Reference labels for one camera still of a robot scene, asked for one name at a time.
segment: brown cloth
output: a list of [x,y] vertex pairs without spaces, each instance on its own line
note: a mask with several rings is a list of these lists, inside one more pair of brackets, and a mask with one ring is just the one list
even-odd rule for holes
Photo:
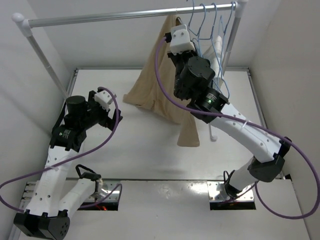
[[[192,116],[188,111],[182,110],[169,102],[162,93],[156,80],[154,66],[157,46],[160,40],[164,37],[165,33],[170,32],[171,28],[177,24],[179,24],[179,19],[177,19],[177,16],[169,15],[166,18],[139,78],[135,82],[130,92],[123,96],[123,102],[152,110],[156,114],[165,117],[169,121],[180,124],[181,130],[177,140],[178,146],[198,147],[200,142],[194,116]],[[160,78],[165,90],[169,93],[169,95],[177,103],[186,106],[189,101],[181,101],[174,96],[176,67],[172,63],[171,59],[167,56],[167,52],[170,50],[169,46],[169,44],[166,44],[166,47],[163,46],[159,51],[158,63]]]

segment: metal pole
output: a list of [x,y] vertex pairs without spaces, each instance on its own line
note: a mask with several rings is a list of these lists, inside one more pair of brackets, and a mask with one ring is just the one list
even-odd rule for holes
[[235,41],[235,38],[237,35],[240,20],[241,20],[241,17],[234,18],[231,32],[230,32],[230,37],[228,40],[228,44],[226,45],[225,53],[224,53],[223,60],[222,60],[222,74],[225,74],[226,67],[227,67],[227,64],[228,64],[228,61],[230,58],[231,50],[232,50],[232,47],[234,45],[234,41]]
[[[205,6],[207,12],[215,11],[227,11],[232,8],[236,8],[236,3],[229,4],[219,4]],[[100,14],[90,14],[90,15],[80,15],[80,16],[66,16],[66,17],[54,17],[54,18],[44,18],[44,19],[31,19],[28,20],[28,24],[31,28],[47,27],[47,26],[57,26],[57,25],[68,25],[68,24],[81,24],[81,23],[92,23],[92,22],[102,22],[111,21],[119,19],[136,19],[136,18],[147,18],[156,16],[167,16],[174,14],[190,14],[190,13],[202,13],[204,12],[203,6],[191,7],[180,7],[180,8],[167,8],[167,9],[157,9],[157,10],[147,10],[147,11],[128,11],[128,12],[116,12],[116,13],[100,13]]]
[[55,83],[55,85],[58,87],[58,89],[61,91],[63,98],[67,99],[69,97],[66,89],[64,88],[64,86],[61,84],[58,76],[56,75],[54,69],[52,68],[52,66],[50,65],[50,63],[48,62],[45,54],[43,53],[43,51],[41,50],[40,46],[38,45],[36,39],[34,38],[33,35],[31,36],[27,36],[26,39],[29,41],[30,45],[32,46],[33,50],[35,51],[35,53],[37,54],[37,56],[39,57],[39,59],[41,60],[45,70],[48,72],[48,74],[50,75],[50,77],[52,78],[53,82]]

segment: white wall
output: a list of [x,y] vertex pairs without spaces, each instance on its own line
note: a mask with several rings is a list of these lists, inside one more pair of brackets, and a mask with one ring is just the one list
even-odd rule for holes
[[[292,138],[318,173],[319,11],[319,0],[282,0],[250,68],[268,127]],[[285,172],[292,176],[302,211],[308,212],[316,199],[316,184],[293,149],[286,157]],[[278,197],[283,204],[289,201]],[[305,222],[312,239],[320,239],[320,210]]]
[[[250,0],[241,20],[229,66],[248,67],[264,32],[281,0]],[[38,18],[66,17],[97,13],[141,11],[192,6],[189,0],[28,0]],[[195,0],[210,5],[228,4],[231,0]],[[190,14],[181,15],[185,23]],[[224,24],[229,17],[224,12]],[[50,26],[45,28],[53,46],[71,68],[105,66],[142,66],[155,44],[165,17],[148,17],[94,23]],[[193,17],[196,31],[203,14]],[[211,32],[214,13],[207,15],[203,37]],[[208,48],[210,41],[203,43]]]
[[[2,0],[0,7],[0,182],[43,168],[50,131],[63,98],[18,30],[14,12],[35,18],[26,0]],[[67,86],[67,71],[43,29],[35,29],[38,40],[57,75]],[[26,180],[12,183],[0,193],[18,207]],[[0,239],[9,237],[15,212],[0,204]]]

